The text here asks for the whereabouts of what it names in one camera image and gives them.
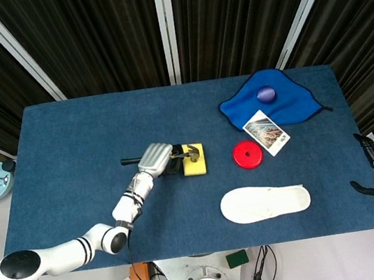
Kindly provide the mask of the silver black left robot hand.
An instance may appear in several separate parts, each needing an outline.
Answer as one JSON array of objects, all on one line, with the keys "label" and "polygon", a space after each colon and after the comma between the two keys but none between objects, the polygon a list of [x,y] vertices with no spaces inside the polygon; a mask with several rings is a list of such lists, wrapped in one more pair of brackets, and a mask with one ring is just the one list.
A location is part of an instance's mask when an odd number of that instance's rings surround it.
[{"label": "silver black left robot hand", "polygon": [[183,149],[180,144],[151,143],[140,159],[138,168],[140,172],[146,172],[153,178],[163,175],[173,175],[182,167],[182,159],[172,156],[182,155]]}]

